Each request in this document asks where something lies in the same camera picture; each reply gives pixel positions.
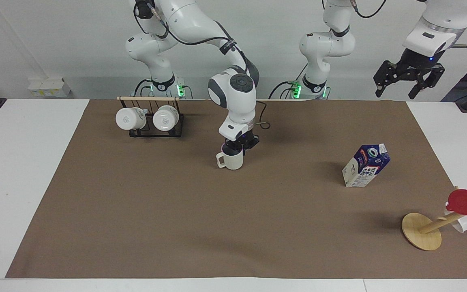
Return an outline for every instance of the white mug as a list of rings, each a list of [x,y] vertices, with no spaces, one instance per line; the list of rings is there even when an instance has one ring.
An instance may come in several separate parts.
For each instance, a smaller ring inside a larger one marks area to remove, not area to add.
[[[452,212],[448,211],[446,208],[444,209],[444,214],[448,215]],[[467,216],[460,218],[459,220],[452,222],[452,226],[459,231],[460,233],[465,233],[467,231]]]
[[[139,107],[120,109],[116,113],[115,121],[120,129],[126,131],[141,129],[147,124],[145,112]]]
[[[219,168],[228,168],[229,170],[238,170],[242,167],[243,153],[232,150],[223,145],[221,153],[215,156]]]
[[[171,105],[164,105],[152,117],[154,126],[160,131],[170,131],[180,121],[180,113]]]

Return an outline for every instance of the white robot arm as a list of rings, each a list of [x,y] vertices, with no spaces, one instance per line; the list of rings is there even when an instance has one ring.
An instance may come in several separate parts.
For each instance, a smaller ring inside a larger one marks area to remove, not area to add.
[[[195,0],[130,0],[130,4],[149,32],[128,41],[129,53],[149,66],[152,80],[163,88],[171,86],[176,77],[170,63],[158,54],[177,42],[212,44],[228,57],[232,66],[213,76],[208,85],[211,99],[228,109],[219,133],[226,138],[226,145],[235,150],[245,151],[257,144],[258,137],[252,129],[259,72],[228,32],[206,16]]]
[[[417,0],[426,3],[421,19],[408,35],[397,64],[384,61],[374,76],[376,96],[398,81],[416,81],[408,96],[435,87],[445,69],[437,63],[467,28],[467,0]]]
[[[126,43],[130,57],[147,65],[152,80],[152,94],[158,97],[180,96],[183,80],[172,71],[171,63],[159,54],[174,47],[178,42],[165,34],[165,28],[153,18],[147,2],[129,0],[138,23],[147,31],[139,33]]]
[[[324,58],[348,56],[354,51],[356,40],[349,26],[353,12],[352,0],[328,0],[323,19],[330,31],[309,33],[300,40],[300,52],[307,58],[308,68],[300,80],[302,93],[297,98],[322,98],[330,72]]]

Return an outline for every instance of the brown paper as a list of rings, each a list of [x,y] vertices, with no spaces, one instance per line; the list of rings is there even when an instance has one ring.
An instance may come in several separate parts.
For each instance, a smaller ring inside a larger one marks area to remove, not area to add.
[[[453,190],[406,103],[271,102],[237,171],[215,161],[226,111],[180,106],[182,138],[129,138],[118,101],[91,101],[7,277],[467,278],[467,232],[442,228],[433,252],[402,235]],[[379,143],[391,163],[346,188],[345,164]]]

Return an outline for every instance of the cardboard box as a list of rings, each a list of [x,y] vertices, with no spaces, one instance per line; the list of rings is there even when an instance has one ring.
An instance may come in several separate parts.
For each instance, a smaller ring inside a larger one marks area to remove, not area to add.
[[[385,144],[362,145],[343,169],[346,187],[366,187],[390,161]]]

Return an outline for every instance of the wooden stand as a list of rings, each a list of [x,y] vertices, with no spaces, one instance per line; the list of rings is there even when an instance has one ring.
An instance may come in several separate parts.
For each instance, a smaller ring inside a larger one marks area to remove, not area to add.
[[[425,215],[410,213],[403,218],[401,227],[403,234],[413,246],[423,251],[435,251],[441,247],[443,241],[439,228],[462,217],[464,216],[461,214],[451,213],[432,221]]]

